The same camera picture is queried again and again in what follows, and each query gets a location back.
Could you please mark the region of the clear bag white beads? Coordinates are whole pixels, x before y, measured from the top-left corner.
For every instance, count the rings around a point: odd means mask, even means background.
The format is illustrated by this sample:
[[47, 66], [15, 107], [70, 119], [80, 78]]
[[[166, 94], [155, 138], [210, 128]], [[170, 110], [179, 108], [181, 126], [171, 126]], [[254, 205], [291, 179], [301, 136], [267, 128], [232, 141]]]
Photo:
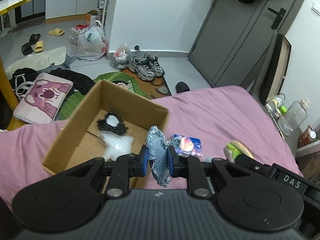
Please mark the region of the clear bag white beads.
[[134, 138], [129, 135], [117, 135], [113, 132], [101, 131], [101, 143], [106, 147], [103, 158], [106, 161], [116, 161], [119, 156], [131, 154]]

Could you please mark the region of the blue denim patterned pouch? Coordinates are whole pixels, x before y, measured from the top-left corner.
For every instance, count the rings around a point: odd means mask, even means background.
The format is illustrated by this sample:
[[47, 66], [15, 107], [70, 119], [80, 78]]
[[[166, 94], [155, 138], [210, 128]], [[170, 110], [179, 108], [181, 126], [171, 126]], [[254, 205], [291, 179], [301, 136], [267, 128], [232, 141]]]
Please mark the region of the blue denim patterned pouch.
[[148, 150], [148, 161], [151, 172], [157, 184], [167, 187], [170, 183], [171, 176], [168, 168], [168, 156], [165, 136], [157, 127], [152, 126], [146, 138], [146, 147]]

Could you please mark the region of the hamburger plush toy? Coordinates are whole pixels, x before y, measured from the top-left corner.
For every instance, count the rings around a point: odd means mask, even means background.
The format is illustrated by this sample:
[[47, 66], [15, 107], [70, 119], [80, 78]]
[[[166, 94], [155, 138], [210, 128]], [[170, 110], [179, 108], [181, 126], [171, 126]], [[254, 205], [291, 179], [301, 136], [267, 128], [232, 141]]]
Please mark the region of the hamburger plush toy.
[[244, 154], [254, 159], [249, 149], [246, 146], [244, 146], [242, 143], [235, 140], [228, 143], [227, 146], [223, 148], [223, 152], [227, 160], [230, 161], [231, 163], [235, 163], [235, 159], [237, 158], [237, 156], [241, 154]]

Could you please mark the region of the black stitched pouch white centre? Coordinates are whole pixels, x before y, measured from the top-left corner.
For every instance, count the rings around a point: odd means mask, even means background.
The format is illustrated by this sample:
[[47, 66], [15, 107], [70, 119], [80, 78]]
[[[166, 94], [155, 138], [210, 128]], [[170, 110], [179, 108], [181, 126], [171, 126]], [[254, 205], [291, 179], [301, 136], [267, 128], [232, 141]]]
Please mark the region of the black stitched pouch white centre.
[[112, 112], [107, 113], [103, 119], [99, 119], [97, 126], [101, 131], [112, 132], [119, 136], [124, 135], [128, 129], [124, 120]]

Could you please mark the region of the grey fluffy plush towel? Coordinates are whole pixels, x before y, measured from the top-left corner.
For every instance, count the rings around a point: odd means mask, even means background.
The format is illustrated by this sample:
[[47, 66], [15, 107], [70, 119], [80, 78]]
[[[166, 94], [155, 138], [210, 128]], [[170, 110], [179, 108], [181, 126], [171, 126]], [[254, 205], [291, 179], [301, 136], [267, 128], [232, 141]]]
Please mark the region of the grey fluffy plush towel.
[[213, 159], [213, 157], [207, 157], [204, 161], [207, 163], [211, 163], [212, 159]]

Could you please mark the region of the blue printed tissue packet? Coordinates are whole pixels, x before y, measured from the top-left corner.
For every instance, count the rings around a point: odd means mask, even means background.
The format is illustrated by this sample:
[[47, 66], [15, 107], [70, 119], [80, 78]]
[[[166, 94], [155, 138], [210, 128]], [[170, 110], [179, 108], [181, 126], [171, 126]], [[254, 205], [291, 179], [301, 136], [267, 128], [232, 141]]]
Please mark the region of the blue printed tissue packet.
[[174, 134], [175, 139], [180, 140], [179, 146], [176, 148], [176, 152], [179, 155], [187, 154], [195, 157], [203, 157], [202, 145], [198, 138], [187, 137], [179, 134]]

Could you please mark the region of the clear plastic water jug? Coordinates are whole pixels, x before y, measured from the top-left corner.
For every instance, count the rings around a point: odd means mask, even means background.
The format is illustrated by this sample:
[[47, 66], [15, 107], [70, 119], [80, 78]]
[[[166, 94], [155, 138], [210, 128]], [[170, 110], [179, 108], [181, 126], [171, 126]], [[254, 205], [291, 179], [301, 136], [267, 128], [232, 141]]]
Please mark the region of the clear plastic water jug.
[[309, 105], [310, 101], [307, 98], [294, 101], [285, 114], [278, 119], [278, 126], [286, 136], [289, 136], [308, 117]]

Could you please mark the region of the leaning wooden framed board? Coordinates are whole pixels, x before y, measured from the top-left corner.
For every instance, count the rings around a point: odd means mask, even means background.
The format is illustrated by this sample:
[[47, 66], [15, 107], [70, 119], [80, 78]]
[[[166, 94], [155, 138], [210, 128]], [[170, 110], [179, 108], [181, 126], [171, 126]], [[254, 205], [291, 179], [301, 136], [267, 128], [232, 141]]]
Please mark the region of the leaning wooden framed board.
[[276, 35], [271, 59], [260, 87], [259, 100], [263, 105], [280, 93], [289, 65], [292, 46], [283, 34]]

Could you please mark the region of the grey sneaker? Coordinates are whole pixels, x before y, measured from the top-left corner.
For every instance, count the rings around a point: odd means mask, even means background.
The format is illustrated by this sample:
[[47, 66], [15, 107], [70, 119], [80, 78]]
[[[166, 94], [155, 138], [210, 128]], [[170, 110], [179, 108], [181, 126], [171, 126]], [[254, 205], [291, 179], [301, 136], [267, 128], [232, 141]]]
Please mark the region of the grey sneaker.
[[145, 53], [144, 58], [146, 59], [149, 68], [154, 72], [156, 77], [164, 76], [165, 71], [159, 64], [158, 57], [156, 55], [152, 56], [150, 54]]
[[136, 56], [133, 56], [128, 69], [131, 72], [136, 73], [136, 75], [143, 81], [150, 82], [155, 78], [155, 73], [150, 68], [149, 64], [144, 59], [140, 59]]

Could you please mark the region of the grey sneaker right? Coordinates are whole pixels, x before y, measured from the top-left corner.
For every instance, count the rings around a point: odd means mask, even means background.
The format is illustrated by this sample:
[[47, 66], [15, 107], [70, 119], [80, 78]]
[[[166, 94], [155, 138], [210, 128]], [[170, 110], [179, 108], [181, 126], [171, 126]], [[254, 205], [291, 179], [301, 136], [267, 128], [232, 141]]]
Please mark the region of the grey sneaker right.
[[150, 54], [145, 53], [144, 58], [146, 59], [149, 68], [154, 72], [156, 77], [164, 76], [165, 71], [159, 64], [158, 57], [156, 55], [152, 56]]

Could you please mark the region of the black clothes on floor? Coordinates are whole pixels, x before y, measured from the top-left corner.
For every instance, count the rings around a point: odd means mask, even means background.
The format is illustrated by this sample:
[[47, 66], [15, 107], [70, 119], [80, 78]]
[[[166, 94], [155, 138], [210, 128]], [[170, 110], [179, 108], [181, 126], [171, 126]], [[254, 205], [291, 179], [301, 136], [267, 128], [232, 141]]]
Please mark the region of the black clothes on floor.
[[[26, 81], [34, 81], [41, 72], [37, 72], [31, 68], [18, 69], [9, 79], [10, 85], [13, 90]], [[48, 74], [61, 77], [63, 79], [72, 81], [73, 87], [78, 90], [82, 95], [86, 95], [89, 90], [95, 85], [95, 82], [87, 75], [74, 72], [68, 69], [57, 69], [50, 70]]]

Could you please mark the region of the cream cloth on floor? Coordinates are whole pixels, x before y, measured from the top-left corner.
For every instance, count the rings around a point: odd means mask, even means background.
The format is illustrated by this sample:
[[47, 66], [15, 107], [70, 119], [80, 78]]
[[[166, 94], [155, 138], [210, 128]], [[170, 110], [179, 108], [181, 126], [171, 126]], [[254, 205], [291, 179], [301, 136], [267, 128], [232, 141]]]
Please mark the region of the cream cloth on floor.
[[31, 54], [23, 59], [20, 59], [7, 67], [5, 71], [8, 79], [12, 78], [14, 72], [22, 68], [30, 68], [35, 71], [46, 69], [52, 64], [60, 65], [66, 60], [67, 49], [65, 46], [55, 48], [48, 51], [43, 51], [38, 54]]

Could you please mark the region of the yellow slipper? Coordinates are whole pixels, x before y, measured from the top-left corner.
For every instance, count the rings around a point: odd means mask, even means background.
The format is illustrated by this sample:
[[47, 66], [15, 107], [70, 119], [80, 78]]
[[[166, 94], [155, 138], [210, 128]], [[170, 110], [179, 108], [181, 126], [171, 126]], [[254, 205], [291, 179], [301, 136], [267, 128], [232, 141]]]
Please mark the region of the yellow slipper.
[[50, 30], [48, 32], [48, 35], [50, 35], [50, 36], [62, 36], [64, 33], [65, 32], [62, 29], [56, 28], [54, 30]]
[[44, 50], [44, 41], [37, 41], [34, 47], [34, 53], [40, 53]]

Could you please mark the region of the yellow slipper far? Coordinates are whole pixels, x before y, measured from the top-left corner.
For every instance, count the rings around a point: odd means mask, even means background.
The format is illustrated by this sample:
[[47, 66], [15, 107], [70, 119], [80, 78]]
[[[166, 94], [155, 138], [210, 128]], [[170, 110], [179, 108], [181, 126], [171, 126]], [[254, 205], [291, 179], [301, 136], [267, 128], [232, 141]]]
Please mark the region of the yellow slipper far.
[[64, 33], [65, 32], [62, 29], [56, 28], [54, 30], [50, 30], [48, 32], [48, 35], [50, 35], [50, 36], [62, 36]]

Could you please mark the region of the black slipper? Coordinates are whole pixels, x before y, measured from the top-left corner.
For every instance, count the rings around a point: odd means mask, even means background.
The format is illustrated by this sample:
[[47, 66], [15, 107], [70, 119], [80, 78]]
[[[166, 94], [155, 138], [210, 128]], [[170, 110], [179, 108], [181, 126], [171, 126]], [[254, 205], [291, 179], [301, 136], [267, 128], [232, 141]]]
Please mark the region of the black slipper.
[[21, 47], [22, 54], [27, 56], [33, 53], [32, 46], [35, 45], [41, 37], [41, 34], [32, 34], [29, 41]]

